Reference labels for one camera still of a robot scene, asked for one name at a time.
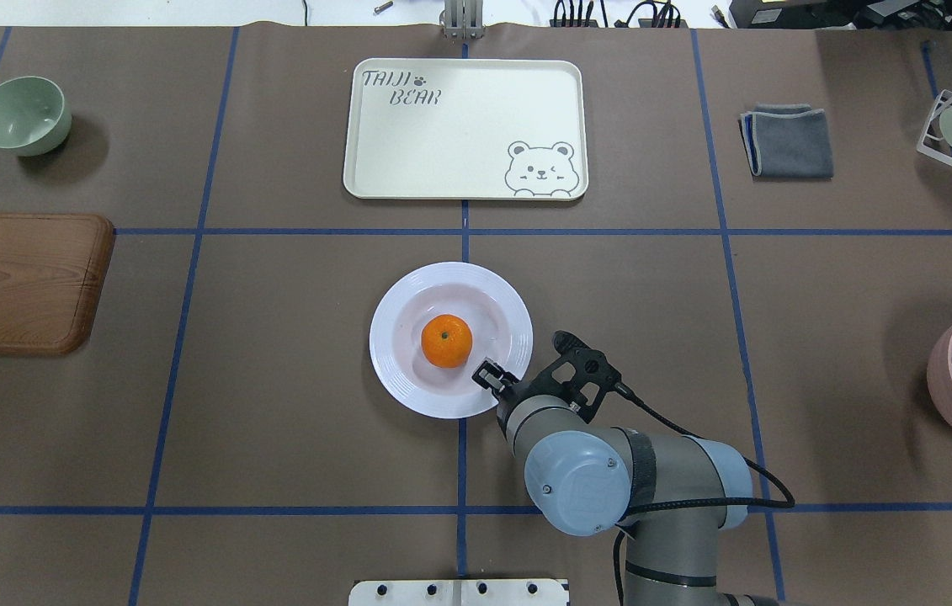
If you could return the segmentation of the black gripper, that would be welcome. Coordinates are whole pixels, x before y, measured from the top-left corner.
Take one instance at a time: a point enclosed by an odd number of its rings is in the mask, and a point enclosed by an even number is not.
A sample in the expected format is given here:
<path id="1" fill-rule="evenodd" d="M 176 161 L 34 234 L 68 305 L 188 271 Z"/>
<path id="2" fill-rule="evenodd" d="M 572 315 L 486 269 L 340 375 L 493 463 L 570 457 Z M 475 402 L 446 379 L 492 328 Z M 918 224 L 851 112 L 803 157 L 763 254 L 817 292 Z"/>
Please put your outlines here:
<path id="1" fill-rule="evenodd" d="M 472 380 L 490 392 L 495 402 L 506 402 L 506 417 L 533 396 L 553 396 L 581 421 L 590 423 L 607 395 L 621 394 L 621 372 L 607 361 L 605 353 L 590 348 L 571 332 L 556 331 L 552 346 L 559 357 L 532 380 L 520 380 L 491 359 L 479 364 Z"/>

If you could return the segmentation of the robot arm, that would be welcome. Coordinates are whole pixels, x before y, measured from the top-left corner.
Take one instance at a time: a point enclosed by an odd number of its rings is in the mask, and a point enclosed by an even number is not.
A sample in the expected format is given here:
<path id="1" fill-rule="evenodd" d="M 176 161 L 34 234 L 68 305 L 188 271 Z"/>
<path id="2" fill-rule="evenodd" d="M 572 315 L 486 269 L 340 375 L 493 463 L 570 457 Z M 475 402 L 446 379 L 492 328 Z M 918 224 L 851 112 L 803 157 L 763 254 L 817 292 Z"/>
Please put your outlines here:
<path id="1" fill-rule="evenodd" d="M 772 605 L 769 596 L 719 590 L 718 534 L 741 525 L 751 507 L 794 507 L 784 483 L 663 415 L 665 434 L 598 425 L 608 394 L 652 408 L 599 350 L 566 331 L 552 342 L 559 356 L 532 379 L 490 359 L 472 376 L 495 399 L 498 426 L 545 520 L 577 537 L 615 530 L 622 605 Z"/>

